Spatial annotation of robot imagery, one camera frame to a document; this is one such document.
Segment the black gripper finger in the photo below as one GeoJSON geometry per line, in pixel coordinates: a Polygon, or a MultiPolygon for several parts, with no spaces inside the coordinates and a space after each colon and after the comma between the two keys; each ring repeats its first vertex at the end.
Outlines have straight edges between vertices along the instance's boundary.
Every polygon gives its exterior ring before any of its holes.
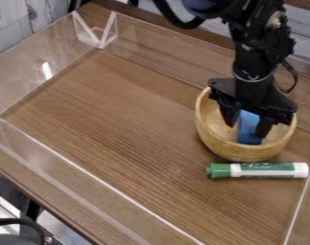
{"type": "Polygon", "coordinates": [[[229,127],[234,127],[239,115],[241,115],[241,104],[238,101],[221,100],[219,101],[221,113],[229,127]]]}
{"type": "Polygon", "coordinates": [[[267,134],[273,128],[273,125],[275,125],[275,119],[274,118],[261,117],[261,121],[259,121],[258,126],[257,126],[257,134],[262,139],[267,136],[267,134]]]}

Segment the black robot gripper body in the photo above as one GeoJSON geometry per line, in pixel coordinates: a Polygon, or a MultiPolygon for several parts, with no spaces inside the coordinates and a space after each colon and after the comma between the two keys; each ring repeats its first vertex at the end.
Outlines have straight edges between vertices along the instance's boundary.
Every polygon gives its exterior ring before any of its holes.
{"type": "Polygon", "coordinates": [[[273,77],[263,81],[250,82],[238,78],[214,78],[209,81],[214,100],[238,101],[241,110],[275,119],[275,123],[290,125],[298,106],[278,90],[273,77]]]}

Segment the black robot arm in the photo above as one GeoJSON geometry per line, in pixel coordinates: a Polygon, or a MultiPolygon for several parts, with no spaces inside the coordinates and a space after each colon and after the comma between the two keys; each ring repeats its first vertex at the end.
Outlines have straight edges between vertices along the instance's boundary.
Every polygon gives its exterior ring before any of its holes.
{"type": "Polygon", "coordinates": [[[235,57],[233,77],[209,82],[209,96],[218,101],[227,126],[234,126],[247,111],[259,116],[255,134],[265,138],[275,124],[294,121],[297,103],[287,97],[293,88],[283,87],[275,71],[285,67],[298,72],[287,61],[294,53],[285,0],[182,0],[194,15],[185,22],[167,0],[153,0],[167,20],[181,29],[195,29],[206,20],[219,18],[229,25],[235,57]]]}

